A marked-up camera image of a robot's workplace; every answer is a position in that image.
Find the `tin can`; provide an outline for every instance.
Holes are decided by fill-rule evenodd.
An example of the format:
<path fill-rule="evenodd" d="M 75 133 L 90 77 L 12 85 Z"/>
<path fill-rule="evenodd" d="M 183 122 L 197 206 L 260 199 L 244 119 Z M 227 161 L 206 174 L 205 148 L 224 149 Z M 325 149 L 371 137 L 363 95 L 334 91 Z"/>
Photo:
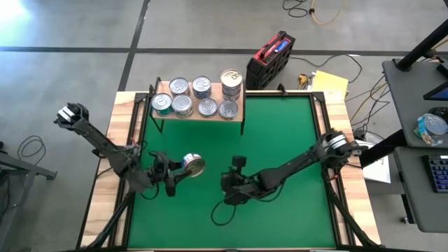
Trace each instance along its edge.
<path fill-rule="evenodd" d="M 227 96 L 226 94 L 223 94 L 224 100 L 233 101 L 233 102 L 237 101 L 239 99 L 239 96 L 240 96 L 239 94 L 236 96 Z"/>
<path fill-rule="evenodd" d="M 171 97 L 166 93 L 156 94 L 151 100 L 151 106 L 159 116 L 171 115 L 171 113 L 173 113 L 171 105 Z"/>
<path fill-rule="evenodd" d="M 169 82 L 169 90 L 176 95 L 190 95 L 190 88 L 188 87 L 188 80 L 182 77 L 174 78 Z"/>
<path fill-rule="evenodd" d="M 430 146 L 436 146 L 443 142 L 438 139 L 440 135 L 448 132 L 448 124 L 443 118 L 426 113 L 417 119 L 417 126 L 414 133 Z"/>
<path fill-rule="evenodd" d="M 211 96 L 211 81 L 206 76 L 196 77 L 192 82 L 192 86 L 196 98 L 203 99 Z"/>
<path fill-rule="evenodd" d="M 184 94 L 176 95 L 171 105 L 174 113 L 180 118 L 188 118 L 193 114 L 193 103 L 191 98 Z"/>
<path fill-rule="evenodd" d="M 419 133 L 419 126 L 423 126 L 431 137 L 446 134 L 448 132 L 448 124 L 440 116 L 426 113 L 422 115 L 421 120 L 422 124 L 417 124 L 414 130 L 414 133 L 418 137 L 421 137 Z"/>
<path fill-rule="evenodd" d="M 201 100 L 197 110 L 202 117 L 210 118 L 213 117 L 218 111 L 218 104 L 214 99 L 205 98 Z"/>
<path fill-rule="evenodd" d="M 221 74 L 221 86 L 223 89 L 223 98 L 226 100 L 237 101 L 241 94 L 243 76 L 238 70 L 228 69 Z"/>
<path fill-rule="evenodd" d="M 199 176 L 205 169 L 205 161 L 199 154 L 189 153 L 182 158 L 184 171 L 191 171 L 190 177 Z"/>
<path fill-rule="evenodd" d="M 219 115 L 224 120 L 233 120 L 237 117 L 238 114 L 238 104 L 234 101 L 223 101 L 221 105 L 219 105 Z"/>

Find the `wooden board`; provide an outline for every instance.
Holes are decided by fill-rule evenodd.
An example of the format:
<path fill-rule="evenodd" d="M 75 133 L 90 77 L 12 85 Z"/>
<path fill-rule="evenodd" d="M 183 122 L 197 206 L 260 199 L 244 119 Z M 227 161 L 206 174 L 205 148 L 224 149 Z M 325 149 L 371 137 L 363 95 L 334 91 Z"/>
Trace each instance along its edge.
<path fill-rule="evenodd" d="M 243 114 L 244 114 L 244 88 L 241 87 L 241 93 L 239 94 L 239 99 L 236 101 L 238 104 L 238 114 L 237 117 L 233 120 L 224 120 L 222 119 L 218 113 L 210 118 L 203 118 L 198 110 L 197 107 L 199 105 L 200 100 L 196 98 L 193 94 L 193 87 L 191 85 L 191 82 L 188 83 L 190 88 L 190 98 L 193 103 L 193 114 L 189 118 L 180 118 L 174 113 L 168 116 L 160 116 L 155 111 L 153 111 L 153 117 L 164 119 L 164 120 L 202 120 L 202 121 L 220 121 L 220 122 L 234 122 L 234 123 L 240 123 L 243 121 Z M 171 94 L 171 91 L 169 90 L 169 81 L 160 81 L 159 87 L 157 88 L 157 93 L 167 93 L 171 98 L 173 98 L 173 95 Z M 223 98 L 223 89 L 221 83 L 212 83 L 211 84 L 211 96 L 210 98 L 214 99 L 216 103 L 218 103 L 218 106 L 224 102 Z"/>
<path fill-rule="evenodd" d="M 308 91 L 291 90 L 288 92 Z M 107 133 L 107 137 L 110 138 L 115 144 L 125 144 L 126 142 L 135 93 L 136 92 L 118 92 L 117 97 L 115 98 L 111 122 Z M 325 93 L 326 106 L 331 127 L 336 130 L 343 131 L 349 140 L 353 140 L 354 137 L 351 131 L 345 103 L 344 101 L 335 98 L 338 96 L 339 95 L 335 95 L 331 92 Z M 324 132 L 325 127 L 323 127 L 322 112 L 319 108 L 317 108 L 317 110 L 319 127 L 321 128 L 321 131 Z M 357 157 L 352 157 L 349 161 L 353 165 L 359 165 L 359 159 Z M 103 164 L 103 162 L 105 161 L 101 161 L 99 172 L 108 168 L 107 164 Z M 118 178 L 112 171 L 110 171 L 110 173 L 108 172 L 103 174 L 103 176 L 98 178 L 98 181 L 94 187 L 91 204 L 87 206 L 90 208 L 88 210 L 87 223 L 85 224 L 81 246 L 86 246 L 93 241 L 113 213 L 118 188 Z M 363 171 L 359 168 L 345 166 L 342 169 L 342 180 L 344 182 L 344 191 L 346 194 L 347 203 L 349 205 L 350 214 L 355 218 L 356 222 L 360 225 L 361 229 L 367 234 L 367 236 L 374 242 L 380 244 L 375 217 L 372 212 L 372 207 L 370 206 L 370 199 L 365 186 Z M 345 234 L 344 222 L 342 221 L 340 214 L 338 214 L 338 224 L 343 244 L 347 244 L 347 235 Z M 123 221 L 119 223 L 119 230 L 122 228 Z"/>

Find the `white paper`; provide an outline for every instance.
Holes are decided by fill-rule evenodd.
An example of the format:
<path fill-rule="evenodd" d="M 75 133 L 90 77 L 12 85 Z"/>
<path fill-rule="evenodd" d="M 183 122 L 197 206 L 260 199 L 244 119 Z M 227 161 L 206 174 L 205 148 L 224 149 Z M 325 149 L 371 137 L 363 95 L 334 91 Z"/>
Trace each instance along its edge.
<path fill-rule="evenodd" d="M 374 146 L 373 143 L 368 143 L 364 141 L 356 140 L 360 146 L 367 146 L 371 148 Z M 389 158 L 388 156 L 383 157 L 376 162 L 369 164 L 363 169 L 364 179 L 370 179 L 373 181 L 379 181 L 384 183 L 391 183 L 391 174 L 389 171 Z"/>

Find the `wooden table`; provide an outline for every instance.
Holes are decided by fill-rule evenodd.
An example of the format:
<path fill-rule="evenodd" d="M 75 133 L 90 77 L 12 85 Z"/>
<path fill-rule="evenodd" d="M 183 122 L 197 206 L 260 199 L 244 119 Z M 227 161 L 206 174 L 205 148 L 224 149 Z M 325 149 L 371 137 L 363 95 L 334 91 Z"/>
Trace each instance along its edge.
<path fill-rule="evenodd" d="M 306 92 L 300 90 L 294 90 L 289 92 Z M 130 128 L 130 118 L 132 114 L 132 108 L 134 106 L 134 97 L 136 92 L 118 92 L 115 98 L 115 104 L 112 111 L 111 121 L 109 123 L 107 137 L 117 145 L 125 145 L 127 140 L 128 131 Z M 340 100 L 340 94 L 334 91 L 325 93 L 325 102 L 328 117 L 330 119 L 330 125 L 336 130 L 343 131 L 349 140 L 353 140 L 353 133 L 351 131 L 349 117 L 347 115 L 347 109 L 345 103 Z M 316 103 L 319 127 L 322 132 L 325 132 L 323 124 L 323 116 L 320 105 Z M 137 119 L 136 128 L 134 132 L 134 138 L 137 139 L 140 129 L 140 121 L 142 114 L 140 113 Z M 359 165 L 358 158 L 351 157 L 350 163 Z M 109 168 L 107 160 L 102 160 L 99 163 L 98 173 Z M 345 166 L 342 169 L 342 180 L 344 184 L 344 191 L 346 195 L 347 204 L 349 205 L 349 211 L 355 218 L 356 222 L 360 225 L 363 231 L 368 235 L 371 240 L 380 244 L 377 226 L 375 223 L 375 217 L 370 206 L 370 199 L 365 186 L 363 172 L 359 168 Z M 85 246 L 92 242 L 98 233 L 105 226 L 109 218 L 113 214 L 113 209 L 116 201 L 116 194 L 118 189 L 118 177 L 112 172 L 108 171 L 101 175 L 94 184 L 94 190 L 92 192 L 92 198 L 86 211 L 85 227 L 81 231 L 80 241 L 78 245 Z M 117 237 L 123 235 L 123 220 L 125 214 L 122 215 Z M 339 221 L 339 230 L 342 236 L 342 243 L 348 244 L 347 234 L 344 228 L 344 222 L 342 216 L 337 215 Z M 121 239 L 116 239 L 116 245 L 120 245 Z"/>

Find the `wooden shelf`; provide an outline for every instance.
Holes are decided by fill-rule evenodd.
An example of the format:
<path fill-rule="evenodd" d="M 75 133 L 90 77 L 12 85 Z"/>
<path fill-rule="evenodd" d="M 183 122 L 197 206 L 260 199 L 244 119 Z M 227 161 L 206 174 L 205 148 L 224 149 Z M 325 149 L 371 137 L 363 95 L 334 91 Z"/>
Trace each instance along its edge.
<path fill-rule="evenodd" d="M 241 123 L 243 121 L 243 114 L 244 114 L 244 87 L 241 84 L 241 93 L 239 96 L 239 99 L 236 101 L 238 104 L 238 114 L 237 117 L 233 120 L 224 120 L 219 116 L 219 112 L 216 112 L 216 115 L 210 118 L 203 118 L 199 111 L 197 110 L 197 107 L 199 105 L 200 100 L 195 97 L 193 94 L 193 87 L 191 82 L 188 83 L 188 88 L 190 89 L 190 98 L 193 103 L 193 114 L 189 118 L 180 118 L 175 113 L 172 113 L 169 116 L 160 116 L 153 110 L 153 118 L 157 119 L 163 119 L 163 120 L 201 120 L 201 121 L 219 121 L 219 122 L 229 122 L 229 123 Z M 169 81 L 160 81 L 157 86 L 157 93 L 167 93 L 171 98 L 173 98 L 173 95 L 171 94 L 171 91 L 169 90 Z M 214 99 L 216 103 L 219 105 L 224 102 L 223 98 L 223 92 L 222 92 L 222 86 L 221 83 L 212 83 L 211 84 L 211 96 L 210 98 Z"/>

